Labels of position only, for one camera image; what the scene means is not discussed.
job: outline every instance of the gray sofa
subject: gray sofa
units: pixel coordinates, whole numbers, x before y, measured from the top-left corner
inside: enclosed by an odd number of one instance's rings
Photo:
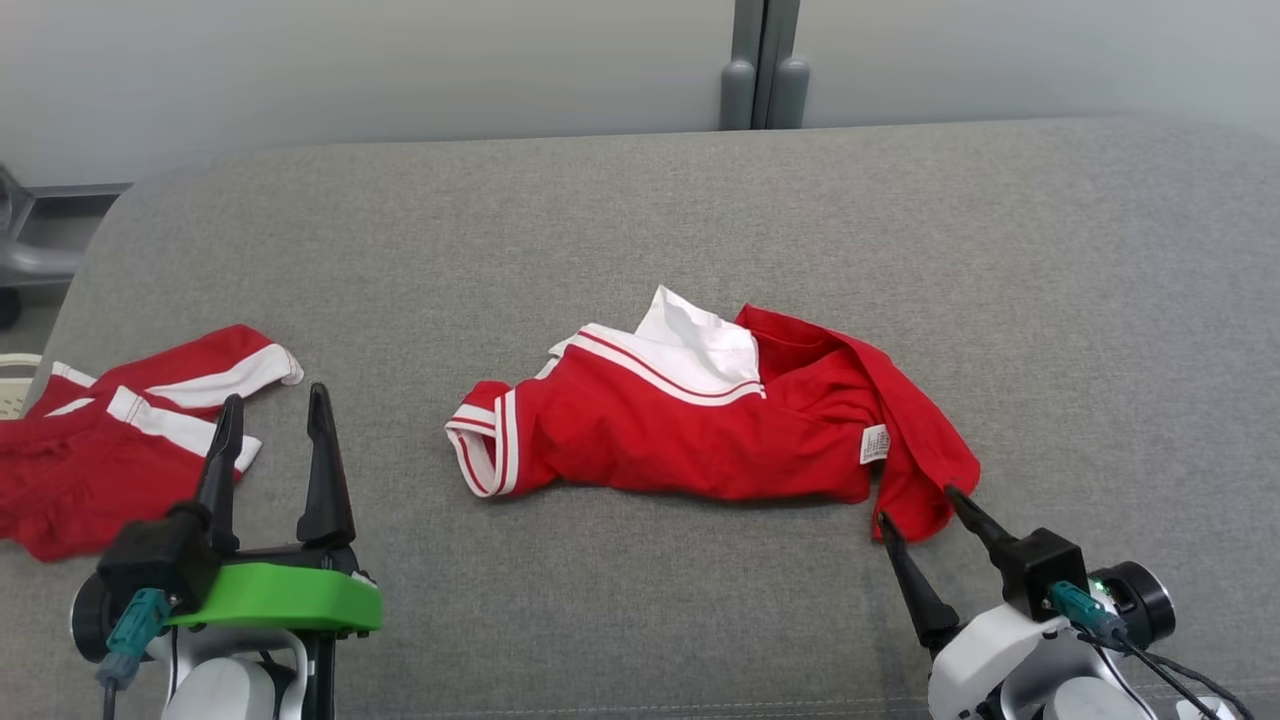
[[[982,460],[995,516],[1146,564],[1178,606],[1160,647],[1280,714],[1280,146],[1260,137],[1117,118],[229,158],[116,202],[46,365],[243,322],[329,386],[387,615],[340,644],[343,716],[928,717],[869,503],[467,491],[442,432],[462,393],[634,324],[658,283],[884,348]],[[248,401],[246,546],[292,539],[306,401]],[[915,557],[961,615],[1000,601],[956,524]],[[96,716],[60,610],[92,566],[0,544],[0,715]],[[163,675],[122,716],[157,715]]]

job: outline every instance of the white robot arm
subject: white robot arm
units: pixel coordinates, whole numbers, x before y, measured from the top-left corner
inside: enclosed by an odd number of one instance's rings
[[[1160,720],[1116,666],[1135,655],[1187,700],[1176,720],[1252,720],[1207,678],[1147,653],[1172,634],[1165,587],[1137,562],[1085,573],[1078,546],[1037,529],[1016,539],[959,489],[947,496],[1004,578],[1005,602],[961,625],[908,555],[887,515],[881,529],[920,644],[933,657],[929,712],[936,720]],[[1196,697],[1170,670],[1220,697]]]

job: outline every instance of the white wall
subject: white wall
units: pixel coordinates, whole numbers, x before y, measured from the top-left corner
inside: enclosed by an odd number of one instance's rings
[[[806,127],[1153,110],[1280,140],[1276,0],[803,0]]]
[[[129,182],[311,142],[714,129],[732,0],[5,0],[0,163]]]

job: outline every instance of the black cable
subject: black cable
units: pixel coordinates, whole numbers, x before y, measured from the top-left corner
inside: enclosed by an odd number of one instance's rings
[[[169,628],[169,700],[178,692],[178,626]]]
[[[1148,720],[1156,720],[1156,716],[1151,714],[1151,708],[1147,707],[1147,703],[1143,702],[1142,698],[1138,697],[1138,693],[1135,693],[1133,688],[1129,687],[1129,683],[1125,682],[1124,675],[1121,675],[1120,670],[1117,670],[1115,664],[1111,662],[1111,657],[1107,656],[1106,651],[1102,650],[1102,647],[1098,646],[1097,643],[1091,642],[1089,644],[1093,646],[1093,652],[1098,653],[1098,657],[1102,659],[1103,665],[1106,665],[1107,670],[1111,671],[1111,676],[1115,678],[1117,683],[1120,683],[1120,687],[1124,688],[1124,692],[1129,693],[1129,698],[1138,703],[1138,707],[1142,708],[1142,712],[1148,717]]]
[[[1171,688],[1174,688],[1175,691],[1178,691],[1178,694],[1183,696],[1184,698],[1187,698],[1188,702],[1190,702],[1192,705],[1194,705],[1196,710],[1199,710],[1201,714],[1207,720],[1212,720],[1213,717],[1217,717],[1217,712],[1213,712],[1212,710],[1210,710],[1208,706],[1204,705],[1201,701],[1201,698],[1196,697],[1196,693],[1193,693],[1192,691],[1187,689],[1187,685],[1184,685],[1180,682],[1178,682],[1178,678],[1170,675],[1169,670],[1165,670],[1160,664],[1157,664],[1155,660],[1152,660],[1151,656],[1147,655],[1140,647],[1138,647],[1138,646],[1133,644],[1132,642],[1129,642],[1129,638],[1123,632],[1116,630],[1112,637],[1115,637],[1120,642],[1120,644],[1124,646],[1125,650],[1128,650],[1138,660],[1140,660],[1143,665],[1146,665],[1147,667],[1151,667],[1152,673],[1160,675],[1161,680],[1169,683],[1169,685]]]
[[[115,680],[102,685],[102,720],[115,720]]]
[[[1178,662],[1174,662],[1172,660],[1162,656],[1162,655],[1156,655],[1153,652],[1148,652],[1147,657],[1155,660],[1157,664],[1164,665],[1165,667],[1169,667],[1170,670],[1172,670],[1174,673],[1178,673],[1179,675],[1184,675],[1184,676],[1187,676],[1187,678],[1189,678],[1192,680],[1196,680],[1197,683],[1199,683],[1199,684],[1204,685],[1206,688],[1208,688],[1210,692],[1212,692],[1217,697],[1220,697],[1220,698],[1225,700],[1226,702],[1230,702],[1231,705],[1234,705],[1235,708],[1240,711],[1240,720],[1254,720],[1253,719],[1253,712],[1251,712],[1248,707],[1244,707],[1244,703],[1240,702],[1240,698],[1238,698],[1234,694],[1231,694],[1230,691],[1228,691],[1222,685],[1217,684],[1216,682],[1206,678],[1204,675],[1197,673],[1196,670],[1192,670],[1190,667],[1187,667],[1184,665],[1179,665]]]

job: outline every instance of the teal connector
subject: teal connector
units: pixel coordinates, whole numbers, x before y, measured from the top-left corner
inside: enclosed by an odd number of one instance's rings
[[[129,687],[147,652],[147,643],[164,629],[170,610],[163,591],[145,588],[133,594],[111,637],[106,638],[111,652],[97,666],[95,678],[99,684],[104,688],[114,685],[118,691]]]
[[[1103,643],[1108,643],[1115,637],[1116,630],[1121,635],[1129,632],[1124,618],[1107,611],[1106,606],[1094,600],[1093,596],[1066,580],[1053,583],[1053,587],[1050,588],[1050,602],[1053,603],[1053,610],[1059,615]]]

